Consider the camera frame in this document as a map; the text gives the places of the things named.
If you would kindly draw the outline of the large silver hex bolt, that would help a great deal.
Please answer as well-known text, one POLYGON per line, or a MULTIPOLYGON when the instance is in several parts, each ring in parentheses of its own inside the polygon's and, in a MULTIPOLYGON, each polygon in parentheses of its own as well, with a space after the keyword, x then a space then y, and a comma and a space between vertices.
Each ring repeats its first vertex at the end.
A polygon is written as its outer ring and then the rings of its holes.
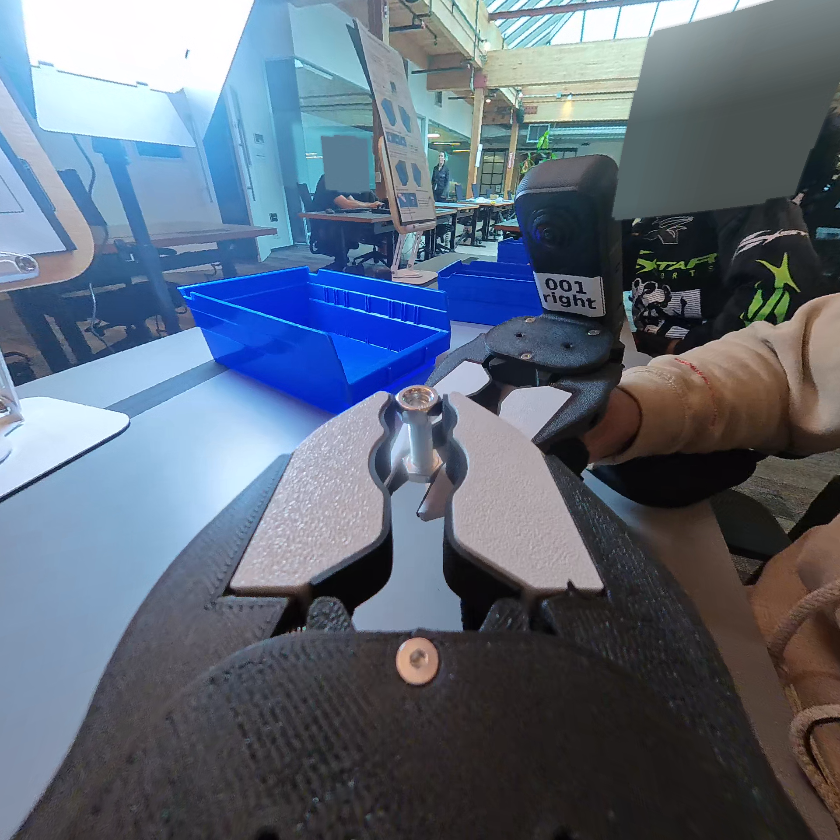
POLYGON ((418 407, 404 407, 401 415, 407 429, 402 466, 409 480, 427 484, 443 463, 434 445, 434 415, 418 407))

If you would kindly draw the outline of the studio softbox light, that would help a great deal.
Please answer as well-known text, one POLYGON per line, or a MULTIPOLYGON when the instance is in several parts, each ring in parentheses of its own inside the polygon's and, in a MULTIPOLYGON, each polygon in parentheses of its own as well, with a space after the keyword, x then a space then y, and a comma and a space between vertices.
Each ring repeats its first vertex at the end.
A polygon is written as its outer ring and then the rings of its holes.
POLYGON ((253 1, 22 2, 38 126, 108 167, 168 333, 180 323, 125 141, 203 151, 253 1))

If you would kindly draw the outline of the wooden desk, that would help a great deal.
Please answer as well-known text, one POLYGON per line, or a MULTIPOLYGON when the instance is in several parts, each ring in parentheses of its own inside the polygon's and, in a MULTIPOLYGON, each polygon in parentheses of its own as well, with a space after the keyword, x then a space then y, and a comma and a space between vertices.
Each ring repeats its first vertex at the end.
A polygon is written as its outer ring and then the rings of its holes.
POLYGON ((367 259, 389 266, 396 245, 396 227, 385 211, 367 209, 299 213, 306 222, 314 255, 331 256, 327 268, 345 271, 367 259))
POLYGON ((163 320, 164 331, 167 335, 173 335, 180 332, 181 324, 172 294, 164 279, 164 269, 161 266, 160 258, 161 249, 214 244, 215 249, 187 251, 178 255, 177 259, 183 261, 186 268, 218 263, 224 271, 234 275, 236 265, 232 243, 240 240, 254 240, 276 233, 276 227, 241 224, 222 224, 218 227, 201 229, 165 230, 158 233, 147 233, 146 235, 131 233, 128 237, 119 236, 118 231, 114 230, 99 250, 95 252, 95 256, 118 255, 120 249, 136 253, 140 258, 140 266, 143 269, 141 276, 145 277, 151 284, 156 300, 156 311, 163 320))

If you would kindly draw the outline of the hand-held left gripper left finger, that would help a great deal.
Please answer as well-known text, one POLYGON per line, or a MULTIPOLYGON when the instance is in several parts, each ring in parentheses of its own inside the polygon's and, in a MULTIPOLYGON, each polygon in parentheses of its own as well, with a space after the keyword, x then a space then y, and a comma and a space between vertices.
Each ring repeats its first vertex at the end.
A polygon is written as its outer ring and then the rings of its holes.
POLYGON ((392 396, 376 392, 292 453, 229 582, 236 595, 301 604, 331 595, 353 612, 392 570, 391 502, 376 456, 392 436, 392 396))

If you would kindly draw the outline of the person's right hand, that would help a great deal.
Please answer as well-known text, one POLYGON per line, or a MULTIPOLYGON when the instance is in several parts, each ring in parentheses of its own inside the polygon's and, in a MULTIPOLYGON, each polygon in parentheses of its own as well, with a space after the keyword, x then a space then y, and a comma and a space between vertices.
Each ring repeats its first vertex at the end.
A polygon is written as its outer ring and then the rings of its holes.
POLYGON ((588 465, 620 464, 634 457, 644 411, 636 396, 620 385, 611 394, 601 420, 582 436, 588 465))

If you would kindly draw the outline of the white instruction sheet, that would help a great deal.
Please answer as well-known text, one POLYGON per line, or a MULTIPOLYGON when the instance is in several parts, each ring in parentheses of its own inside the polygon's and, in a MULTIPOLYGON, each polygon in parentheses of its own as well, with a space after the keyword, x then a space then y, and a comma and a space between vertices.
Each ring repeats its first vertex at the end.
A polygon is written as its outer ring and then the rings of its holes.
POLYGON ((67 246, 6 158, 1 161, 1 250, 44 255, 67 246))

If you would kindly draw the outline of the cardboard sign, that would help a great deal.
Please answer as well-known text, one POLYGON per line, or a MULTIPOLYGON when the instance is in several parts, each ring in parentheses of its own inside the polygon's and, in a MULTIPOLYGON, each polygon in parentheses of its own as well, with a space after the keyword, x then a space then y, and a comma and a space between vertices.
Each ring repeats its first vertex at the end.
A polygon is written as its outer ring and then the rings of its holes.
POLYGON ((403 58, 357 19, 350 33, 381 124, 378 155, 382 183, 398 233, 391 279, 424 287, 436 280, 437 273, 416 268, 415 260, 422 235, 435 231, 437 211, 403 58))

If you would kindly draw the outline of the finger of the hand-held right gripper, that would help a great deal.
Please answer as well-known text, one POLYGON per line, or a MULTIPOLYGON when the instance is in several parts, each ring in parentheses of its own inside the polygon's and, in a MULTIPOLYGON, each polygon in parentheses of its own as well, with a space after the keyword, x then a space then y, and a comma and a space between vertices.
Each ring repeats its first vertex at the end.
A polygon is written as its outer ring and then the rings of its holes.
MULTIPOLYGON (((498 416, 534 439, 571 397, 571 392, 553 386, 511 389, 500 402, 498 416)), ((441 467, 416 511, 417 516, 425 522, 442 518, 453 488, 446 468, 441 467)))
POLYGON ((467 397, 480 397, 492 391, 491 378, 487 369, 477 362, 465 360, 434 384, 437 401, 442 403, 446 396, 459 393, 467 397))

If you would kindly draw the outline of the person's right forearm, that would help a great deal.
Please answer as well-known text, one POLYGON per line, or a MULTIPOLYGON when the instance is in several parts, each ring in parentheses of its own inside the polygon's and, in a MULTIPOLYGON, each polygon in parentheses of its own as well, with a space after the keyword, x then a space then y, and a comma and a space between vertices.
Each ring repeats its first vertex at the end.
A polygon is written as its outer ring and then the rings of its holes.
POLYGON ((809 456, 839 446, 839 295, 780 325, 756 322, 630 369, 619 389, 640 410, 627 450, 606 463, 754 449, 809 456))

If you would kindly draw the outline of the person's beige hoodie torso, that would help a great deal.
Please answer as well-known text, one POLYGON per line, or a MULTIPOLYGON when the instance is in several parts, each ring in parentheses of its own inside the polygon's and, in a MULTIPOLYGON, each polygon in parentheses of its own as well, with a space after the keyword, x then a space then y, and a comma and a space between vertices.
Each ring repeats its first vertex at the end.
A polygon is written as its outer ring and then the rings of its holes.
MULTIPOLYGON (((775 628, 801 599, 834 581, 839 583, 839 517, 810 528, 773 556, 752 585, 749 599, 766 647, 775 628)), ((784 664, 786 676, 775 673, 793 717, 808 707, 839 705, 839 601, 838 606, 825 608, 804 623, 784 652, 784 664)), ((839 719, 814 731, 812 748, 838 787, 838 812, 830 811, 831 802, 812 788, 839 823, 839 719)))

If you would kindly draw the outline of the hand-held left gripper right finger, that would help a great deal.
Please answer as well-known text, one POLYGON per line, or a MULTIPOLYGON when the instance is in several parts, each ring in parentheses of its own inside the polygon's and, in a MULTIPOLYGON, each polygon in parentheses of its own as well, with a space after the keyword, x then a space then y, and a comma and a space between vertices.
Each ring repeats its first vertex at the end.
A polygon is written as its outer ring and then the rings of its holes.
POLYGON ((557 595, 597 598, 605 584, 559 483, 520 429, 459 392, 444 399, 444 577, 462 617, 511 598, 532 614, 557 595))

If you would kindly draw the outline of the white tablet stand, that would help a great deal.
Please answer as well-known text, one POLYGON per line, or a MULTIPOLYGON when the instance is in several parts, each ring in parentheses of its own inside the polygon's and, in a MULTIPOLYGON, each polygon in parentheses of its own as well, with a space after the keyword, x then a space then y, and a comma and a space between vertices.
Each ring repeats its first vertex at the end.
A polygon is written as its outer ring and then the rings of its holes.
MULTIPOLYGON (((31 255, 3 251, 2 290, 65 281, 87 265, 74 255, 31 255)), ((127 414, 95 406, 16 393, 1 359, 1 498, 34 484, 69 462, 119 436, 127 414)))

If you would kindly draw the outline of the beige hoodie drawstring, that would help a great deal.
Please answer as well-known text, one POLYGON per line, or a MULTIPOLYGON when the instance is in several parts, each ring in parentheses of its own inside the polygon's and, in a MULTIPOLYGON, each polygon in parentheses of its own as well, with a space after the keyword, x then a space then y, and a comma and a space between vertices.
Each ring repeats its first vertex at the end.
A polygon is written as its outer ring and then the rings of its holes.
MULTIPOLYGON (((801 599, 775 628, 768 642, 768 652, 780 677, 786 676, 784 652, 793 636, 815 614, 825 608, 838 606, 838 600, 838 581, 825 584, 801 599)), ((789 726, 789 742, 794 758, 814 790, 825 802, 831 802, 832 812, 838 812, 838 787, 819 764, 812 748, 812 735, 819 727, 838 723, 838 719, 838 703, 825 703, 799 710, 789 726)))

